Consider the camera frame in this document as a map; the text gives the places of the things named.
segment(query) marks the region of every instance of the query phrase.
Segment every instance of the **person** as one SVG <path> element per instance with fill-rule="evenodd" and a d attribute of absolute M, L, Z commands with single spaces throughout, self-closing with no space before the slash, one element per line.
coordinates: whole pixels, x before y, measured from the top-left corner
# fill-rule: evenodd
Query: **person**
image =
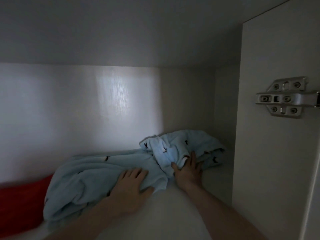
<path fill-rule="evenodd" d="M 211 238 L 266 240 L 249 221 L 202 187 L 202 164 L 196 164 L 196 161 L 192 152 L 181 170 L 174 163 L 172 168 L 179 188 L 186 192 L 198 209 Z M 144 192 L 139 190 L 147 174 L 148 171 L 137 168 L 122 172 L 109 197 L 45 240 L 95 239 L 114 219 L 134 213 L 152 195 L 152 187 Z"/>

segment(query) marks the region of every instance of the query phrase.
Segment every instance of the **light blue fabric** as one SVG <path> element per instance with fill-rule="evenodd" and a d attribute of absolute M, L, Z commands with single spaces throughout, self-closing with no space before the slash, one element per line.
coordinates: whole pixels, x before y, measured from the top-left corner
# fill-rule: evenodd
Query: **light blue fabric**
<path fill-rule="evenodd" d="M 43 217 L 54 222 L 80 215 L 86 208 L 108 196 L 120 173 L 126 169 L 149 170 L 140 189 L 149 186 L 154 192 L 166 189 L 173 176 L 171 162 L 179 168 L 191 151 L 202 169 L 219 165 L 224 151 L 220 142 L 203 131 L 181 130 L 160 137 L 148 138 L 140 143 L 142 149 L 96 156 L 76 156 L 66 161 L 54 173 L 45 198 Z"/>

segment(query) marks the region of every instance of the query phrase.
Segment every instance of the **blue blanket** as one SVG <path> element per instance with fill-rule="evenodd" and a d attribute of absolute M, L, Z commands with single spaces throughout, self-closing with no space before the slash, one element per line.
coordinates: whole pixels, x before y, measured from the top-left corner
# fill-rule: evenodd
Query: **blue blanket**
<path fill-rule="evenodd" d="M 149 170 L 141 190 L 153 186 L 154 192 L 166 189 L 173 177 L 171 162 L 179 168 L 191 151 L 195 151 L 202 169 L 219 165 L 224 151 L 220 142 L 199 130 L 181 130 L 151 137 L 140 143 L 141 149 L 95 156 L 75 156 L 54 173 L 45 198 L 43 217 L 54 222 L 78 216 L 83 210 L 107 197 L 126 169 Z"/>

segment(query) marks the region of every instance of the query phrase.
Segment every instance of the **red cloth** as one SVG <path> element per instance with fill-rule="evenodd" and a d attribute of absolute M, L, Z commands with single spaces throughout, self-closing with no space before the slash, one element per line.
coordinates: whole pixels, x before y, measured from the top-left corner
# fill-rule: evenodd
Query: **red cloth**
<path fill-rule="evenodd" d="M 0 189 L 0 238 L 38 227 L 52 175 L 29 184 Z"/>

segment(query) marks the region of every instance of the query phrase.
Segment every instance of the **hinge plate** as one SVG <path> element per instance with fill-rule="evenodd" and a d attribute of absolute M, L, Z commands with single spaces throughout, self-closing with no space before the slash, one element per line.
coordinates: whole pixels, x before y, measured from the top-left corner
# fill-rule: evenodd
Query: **hinge plate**
<path fill-rule="evenodd" d="M 307 83 L 306 76 L 274 80 L 257 93 L 256 104 L 266 105 L 272 116 L 299 118 L 304 107 L 320 107 L 320 92 L 305 92 Z"/>

